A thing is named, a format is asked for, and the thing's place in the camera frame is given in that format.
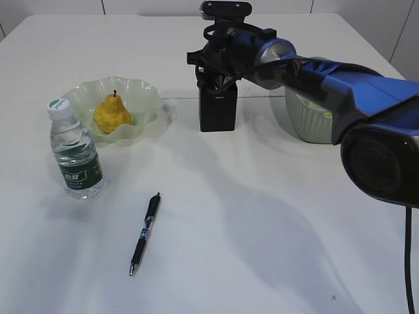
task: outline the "plastic bottle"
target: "plastic bottle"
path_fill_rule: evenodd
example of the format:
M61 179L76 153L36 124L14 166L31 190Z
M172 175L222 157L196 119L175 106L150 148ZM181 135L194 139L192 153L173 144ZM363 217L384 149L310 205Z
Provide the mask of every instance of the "plastic bottle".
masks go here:
M68 99L56 99L48 104L52 121L50 143L52 152L74 198L87 199L103 191L99 156L88 130L73 116Z

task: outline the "black box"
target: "black box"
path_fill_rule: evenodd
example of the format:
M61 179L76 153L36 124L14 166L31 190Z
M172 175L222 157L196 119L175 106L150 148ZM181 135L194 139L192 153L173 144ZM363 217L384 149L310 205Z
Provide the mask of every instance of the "black box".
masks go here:
M213 95L201 89L199 121L202 132L234 131L236 125L237 85Z

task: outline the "black pen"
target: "black pen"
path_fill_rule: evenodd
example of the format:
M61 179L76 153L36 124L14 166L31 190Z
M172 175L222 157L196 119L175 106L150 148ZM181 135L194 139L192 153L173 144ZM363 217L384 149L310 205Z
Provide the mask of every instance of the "black pen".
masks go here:
M141 261L141 257L143 256L145 244L147 243L147 238L149 236L151 223L156 218L158 204L160 203L160 193L153 196L150 200L149 209L147 210L147 214L145 214L144 219L144 226L139 235L139 239L137 242L136 251L131 259L131 267L130 267L130 276L133 276L137 270L139 262Z

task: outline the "green label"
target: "green label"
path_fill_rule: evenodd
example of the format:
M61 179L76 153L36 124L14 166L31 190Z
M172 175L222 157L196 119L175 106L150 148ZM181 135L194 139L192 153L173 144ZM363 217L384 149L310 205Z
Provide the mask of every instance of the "green label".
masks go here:
M57 102L59 102L59 99L55 99L53 101L50 102L50 108L52 108L53 105L55 105Z
M59 166L63 174L65 183L73 190L84 190L91 188L102 179L102 170L100 169L99 156L96 156L91 162L74 167Z

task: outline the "white wall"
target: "white wall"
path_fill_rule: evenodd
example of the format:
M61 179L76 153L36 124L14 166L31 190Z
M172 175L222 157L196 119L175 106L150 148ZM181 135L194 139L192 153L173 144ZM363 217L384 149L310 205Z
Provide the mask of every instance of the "white wall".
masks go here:
M419 0L415 0L395 50L392 65L409 80L419 82Z
M413 0L314 0L313 12L341 15L387 60Z
M0 0L6 35L33 14L103 14L103 10L100 0Z
M247 0L254 13L309 13L312 0ZM107 14L199 15L202 0L103 0Z

